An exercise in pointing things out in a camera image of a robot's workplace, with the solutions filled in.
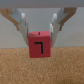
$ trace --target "floor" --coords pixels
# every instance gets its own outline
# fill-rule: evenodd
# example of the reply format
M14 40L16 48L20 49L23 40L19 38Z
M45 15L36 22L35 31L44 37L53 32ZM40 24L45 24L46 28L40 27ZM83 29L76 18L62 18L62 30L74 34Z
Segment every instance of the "floor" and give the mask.
M0 49L0 84L84 84L84 47L52 48L50 58L29 49Z

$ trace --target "red cube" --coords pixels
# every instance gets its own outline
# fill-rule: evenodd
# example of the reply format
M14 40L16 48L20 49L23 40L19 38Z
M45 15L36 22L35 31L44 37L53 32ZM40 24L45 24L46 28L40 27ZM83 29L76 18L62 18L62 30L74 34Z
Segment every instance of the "red cube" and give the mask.
M30 58L51 56L51 38L49 31L30 32L28 43Z

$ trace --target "red block's top face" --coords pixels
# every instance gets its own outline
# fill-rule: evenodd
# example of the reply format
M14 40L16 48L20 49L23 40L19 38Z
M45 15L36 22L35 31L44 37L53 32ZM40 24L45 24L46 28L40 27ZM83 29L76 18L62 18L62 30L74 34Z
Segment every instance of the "red block's top face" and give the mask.
M50 57L51 40L49 31L31 32L28 41L31 58Z

